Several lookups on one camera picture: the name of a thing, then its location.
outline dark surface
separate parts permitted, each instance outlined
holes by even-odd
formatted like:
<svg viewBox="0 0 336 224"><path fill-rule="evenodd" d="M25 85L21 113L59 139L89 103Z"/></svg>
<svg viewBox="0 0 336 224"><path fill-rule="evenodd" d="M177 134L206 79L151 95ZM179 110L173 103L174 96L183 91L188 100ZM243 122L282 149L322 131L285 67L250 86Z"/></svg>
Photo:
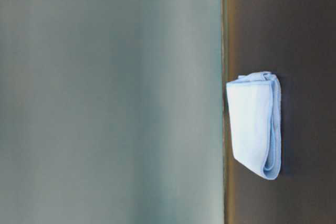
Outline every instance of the dark surface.
<svg viewBox="0 0 336 224"><path fill-rule="evenodd" d="M336 0L227 0L228 81L269 70L282 86L275 181L232 157L226 223L336 223Z"/></svg>

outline white towel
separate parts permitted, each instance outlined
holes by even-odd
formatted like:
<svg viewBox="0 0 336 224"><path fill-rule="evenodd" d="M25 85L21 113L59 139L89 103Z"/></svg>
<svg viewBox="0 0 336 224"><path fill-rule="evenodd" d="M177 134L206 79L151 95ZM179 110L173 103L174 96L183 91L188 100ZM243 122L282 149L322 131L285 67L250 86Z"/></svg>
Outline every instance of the white towel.
<svg viewBox="0 0 336 224"><path fill-rule="evenodd" d="M239 76L227 83L234 158L265 179L275 179L281 167L278 78L270 72Z"/></svg>

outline towel fold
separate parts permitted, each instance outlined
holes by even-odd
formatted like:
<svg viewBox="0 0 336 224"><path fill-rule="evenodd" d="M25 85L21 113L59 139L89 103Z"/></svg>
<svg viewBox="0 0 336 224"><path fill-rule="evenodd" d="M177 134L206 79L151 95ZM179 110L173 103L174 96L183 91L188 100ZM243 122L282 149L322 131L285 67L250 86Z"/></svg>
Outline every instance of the towel fold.
<svg viewBox="0 0 336 224"><path fill-rule="evenodd" d="M233 155L265 179L281 167L281 87L271 72L239 76L226 85Z"/></svg>

